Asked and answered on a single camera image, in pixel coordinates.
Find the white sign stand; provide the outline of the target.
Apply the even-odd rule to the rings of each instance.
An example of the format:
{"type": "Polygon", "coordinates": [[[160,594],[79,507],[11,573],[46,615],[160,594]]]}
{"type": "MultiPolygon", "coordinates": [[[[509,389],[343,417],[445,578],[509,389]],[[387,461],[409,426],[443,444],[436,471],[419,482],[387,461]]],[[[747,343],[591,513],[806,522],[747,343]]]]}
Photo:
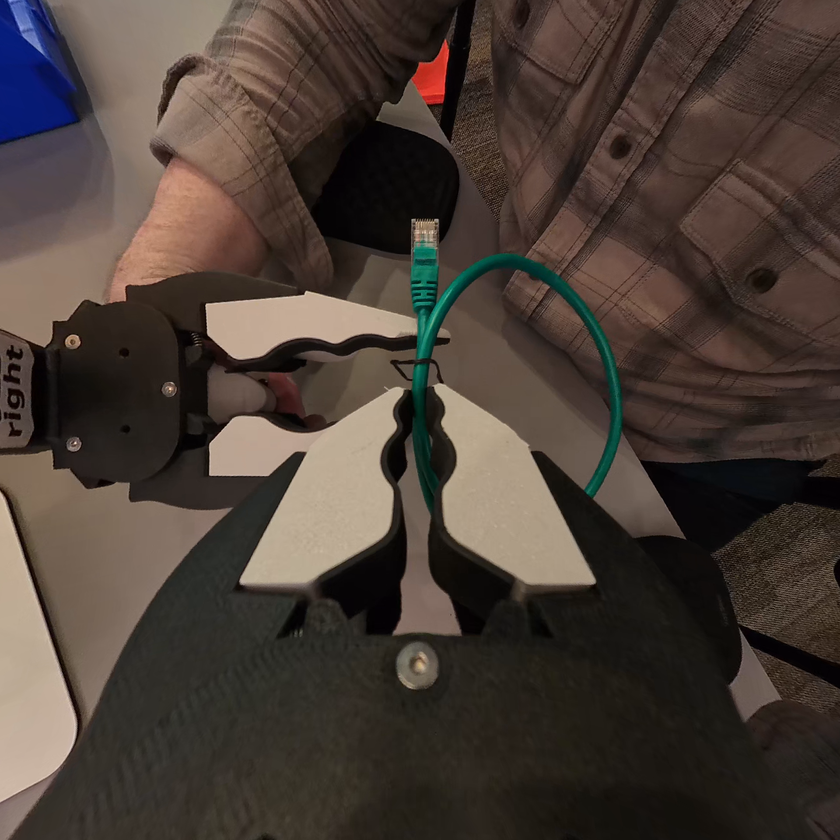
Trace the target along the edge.
{"type": "Polygon", "coordinates": [[[56,772],[79,730],[9,500],[1,497],[1,802],[56,772]]]}

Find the person's dark trousers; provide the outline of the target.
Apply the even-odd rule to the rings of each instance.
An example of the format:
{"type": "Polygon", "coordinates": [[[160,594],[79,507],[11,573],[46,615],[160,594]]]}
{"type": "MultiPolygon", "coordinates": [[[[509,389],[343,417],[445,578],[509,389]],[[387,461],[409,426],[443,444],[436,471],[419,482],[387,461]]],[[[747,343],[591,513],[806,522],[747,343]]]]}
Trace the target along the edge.
{"type": "Polygon", "coordinates": [[[642,465],[684,537],[714,553],[756,521],[796,503],[827,459],[743,458],[642,465]]]}

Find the person's right hand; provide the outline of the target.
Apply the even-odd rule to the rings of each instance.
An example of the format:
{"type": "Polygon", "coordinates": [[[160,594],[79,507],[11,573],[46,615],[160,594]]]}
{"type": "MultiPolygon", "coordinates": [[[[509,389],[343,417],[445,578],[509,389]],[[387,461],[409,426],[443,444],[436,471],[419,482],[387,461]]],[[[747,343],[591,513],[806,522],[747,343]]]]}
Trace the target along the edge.
{"type": "Polygon", "coordinates": [[[328,425],[323,416],[307,413],[298,385],[288,374],[267,373],[264,384],[276,399],[276,412],[289,422],[309,430],[323,429],[328,425]]]}

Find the person's plaid shirt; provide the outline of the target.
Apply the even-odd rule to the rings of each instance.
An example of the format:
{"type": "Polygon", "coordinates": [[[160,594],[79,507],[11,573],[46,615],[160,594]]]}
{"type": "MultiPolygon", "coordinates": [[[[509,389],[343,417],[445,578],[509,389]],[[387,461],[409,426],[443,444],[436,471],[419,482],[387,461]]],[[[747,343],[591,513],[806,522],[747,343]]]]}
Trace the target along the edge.
{"type": "Polygon", "coordinates": [[[492,2],[502,249],[584,299],[643,460],[838,453],[839,2],[492,2]]]}

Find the black quilted wrist rest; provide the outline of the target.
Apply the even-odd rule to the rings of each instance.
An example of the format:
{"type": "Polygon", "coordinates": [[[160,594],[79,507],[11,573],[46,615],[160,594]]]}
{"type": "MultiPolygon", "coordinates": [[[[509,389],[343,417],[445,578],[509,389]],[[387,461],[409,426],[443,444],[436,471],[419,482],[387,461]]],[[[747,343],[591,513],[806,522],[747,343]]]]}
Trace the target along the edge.
{"type": "Polygon", "coordinates": [[[458,164],[447,147],[377,121],[342,152],[311,215],[325,238],[404,256],[413,220],[436,219],[439,237],[447,235],[459,186],[458,164]]]}

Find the blue plastic bin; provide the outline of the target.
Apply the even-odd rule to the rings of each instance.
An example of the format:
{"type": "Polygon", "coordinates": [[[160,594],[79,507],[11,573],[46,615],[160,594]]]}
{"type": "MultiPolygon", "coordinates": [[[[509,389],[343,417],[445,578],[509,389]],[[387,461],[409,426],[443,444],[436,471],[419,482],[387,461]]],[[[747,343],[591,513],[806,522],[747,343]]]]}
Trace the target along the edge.
{"type": "Polygon", "coordinates": [[[1,2],[1,143],[62,129],[80,118],[64,39],[41,1],[1,2]]]}

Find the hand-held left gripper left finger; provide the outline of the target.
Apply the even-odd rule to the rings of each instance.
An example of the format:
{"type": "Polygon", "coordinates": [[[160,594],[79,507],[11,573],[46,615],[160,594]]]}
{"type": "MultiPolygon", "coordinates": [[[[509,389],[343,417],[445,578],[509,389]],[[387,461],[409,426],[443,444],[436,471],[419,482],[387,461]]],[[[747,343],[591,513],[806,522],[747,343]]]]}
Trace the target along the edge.
{"type": "Polygon", "coordinates": [[[406,470],[411,397],[392,388],[321,433],[238,504],[257,512],[238,578],[244,595],[326,599],[348,617],[398,613],[406,525],[398,486],[406,470]]]}

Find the black twist tie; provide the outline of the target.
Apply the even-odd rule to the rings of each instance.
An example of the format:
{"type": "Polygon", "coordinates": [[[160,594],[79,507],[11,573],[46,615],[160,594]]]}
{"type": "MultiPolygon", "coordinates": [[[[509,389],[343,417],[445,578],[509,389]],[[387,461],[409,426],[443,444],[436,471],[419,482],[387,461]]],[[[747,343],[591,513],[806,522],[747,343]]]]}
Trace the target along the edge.
{"type": "Polygon", "coordinates": [[[429,369],[434,369],[437,376],[437,383],[445,383],[440,366],[438,362],[433,358],[414,358],[410,360],[391,359],[390,365],[404,379],[405,382],[413,382],[414,370],[416,368],[424,368],[427,374],[429,369]]]}

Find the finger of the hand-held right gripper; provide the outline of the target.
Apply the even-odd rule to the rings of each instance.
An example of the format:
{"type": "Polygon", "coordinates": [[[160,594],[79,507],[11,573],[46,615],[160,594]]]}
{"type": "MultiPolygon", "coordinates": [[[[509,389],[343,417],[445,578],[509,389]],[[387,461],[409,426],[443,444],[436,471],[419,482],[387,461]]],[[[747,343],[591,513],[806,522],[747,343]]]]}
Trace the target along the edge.
{"type": "Polygon", "coordinates": [[[225,362],[207,373],[211,418],[278,414],[264,384],[292,362],[333,362],[361,350],[417,348],[417,320],[340,298],[305,292],[290,297],[220,301],[204,306],[205,333],[225,362]]]}
{"type": "Polygon", "coordinates": [[[306,454],[319,439],[340,423],[300,427],[268,414],[231,418],[208,446],[208,475],[266,477],[295,454],[306,454]]]}

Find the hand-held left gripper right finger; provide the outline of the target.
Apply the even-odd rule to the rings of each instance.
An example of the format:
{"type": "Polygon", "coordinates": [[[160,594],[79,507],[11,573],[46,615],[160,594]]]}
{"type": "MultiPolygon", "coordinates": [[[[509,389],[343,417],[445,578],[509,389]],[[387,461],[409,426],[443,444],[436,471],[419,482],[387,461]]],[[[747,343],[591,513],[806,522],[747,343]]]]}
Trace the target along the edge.
{"type": "Polygon", "coordinates": [[[585,592],[595,576],[530,446],[447,385],[427,397],[437,477],[429,569],[485,622],[499,602],[585,592]]]}

